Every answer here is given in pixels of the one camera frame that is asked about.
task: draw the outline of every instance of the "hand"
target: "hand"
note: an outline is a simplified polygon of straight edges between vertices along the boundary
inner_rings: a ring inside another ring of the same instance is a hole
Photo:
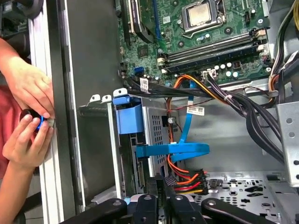
[[[30,139],[39,123],[39,118],[32,119],[31,115],[26,115],[3,147],[3,156],[20,170],[33,171],[35,167],[41,165],[47,154],[53,128],[49,127],[46,121],[30,144]]]
[[[7,84],[22,109],[31,108],[45,118],[54,118],[52,81],[21,58],[13,61]]]

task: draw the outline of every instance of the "red wire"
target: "red wire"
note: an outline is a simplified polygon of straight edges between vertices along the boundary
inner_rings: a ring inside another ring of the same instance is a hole
[[[180,190],[192,190],[192,189],[196,188],[198,185],[200,185],[200,182],[194,184],[193,186],[186,187],[186,188],[175,188],[175,190],[176,191],[180,191]]]

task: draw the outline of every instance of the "barcode sticker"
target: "barcode sticker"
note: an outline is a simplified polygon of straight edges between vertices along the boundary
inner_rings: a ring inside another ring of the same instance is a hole
[[[291,63],[293,60],[294,60],[294,58],[296,57],[296,55],[298,54],[298,50],[297,51],[295,51],[294,53],[292,53],[292,55],[290,56],[290,58],[289,58],[289,60],[285,63],[285,65],[283,66],[283,69],[285,69],[285,67],[286,67],[286,65],[287,64],[289,64],[289,63]]]
[[[204,116],[205,115],[205,108],[201,106],[189,106],[187,108],[187,113]]]
[[[149,92],[149,80],[147,78],[140,78],[140,90]]]
[[[163,24],[167,24],[167,23],[170,23],[170,22],[171,22],[170,16],[163,17]]]

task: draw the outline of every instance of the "finger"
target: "finger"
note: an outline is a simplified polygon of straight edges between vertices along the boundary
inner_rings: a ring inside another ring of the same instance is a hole
[[[50,103],[51,103],[51,108],[49,108],[48,112],[50,115],[54,115],[54,96],[53,96],[53,88],[52,88],[52,83],[51,82],[44,82],[43,80],[38,80],[36,81],[36,85],[44,92],[44,94],[48,97]]]
[[[34,131],[40,124],[39,118],[34,118],[25,128],[25,130],[19,135],[16,143],[15,143],[15,150],[18,150],[20,153],[25,153],[28,147],[28,143],[33,135]]]
[[[43,144],[45,142],[47,133],[48,133],[48,129],[49,129],[48,122],[47,121],[43,122],[43,124],[39,128],[39,131],[30,147],[31,153],[38,154],[41,151]]]
[[[14,143],[17,141],[20,134],[25,130],[25,128],[29,125],[32,121],[32,116],[27,114],[22,118],[19,125],[14,129],[14,132],[10,136],[9,140],[13,141]]]
[[[54,108],[49,100],[49,98],[46,96],[46,94],[38,88],[38,86],[32,86],[27,87],[26,90],[39,102],[39,104],[46,109],[47,113],[43,113],[45,118],[50,118],[50,114],[54,114]]]
[[[22,92],[23,101],[33,110],[35,110],[38,114],[44,116],[45,118],[49,118],[50,115],[47,110],[35,99],[27,90]]]
[[[42,147],[42,149],[41,149],[40,152],[39,152],[40,155],[43,156],[43,157],[45,157],[46,154],[47,154],[47,152],[48,152],[49,145],[50,145],[51,139],[52,139],[52,137],[53,137],[53,133],[54,133],[54,128],[53,128],[53,127],[50,127],[50,128],[48,129],[48,133],[47,133],[47,135],[46,135],[46,138],[45,138],[45,140],[44,140],[44,142],[43,142],[43,147]]]

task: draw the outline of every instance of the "cable tie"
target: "cable tie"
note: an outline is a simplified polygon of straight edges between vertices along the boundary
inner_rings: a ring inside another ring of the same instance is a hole
[[[224,101],[227,101],[227,99],[232,99],[233,96],[232,95],[226,95],[225,98],[224,98]]]

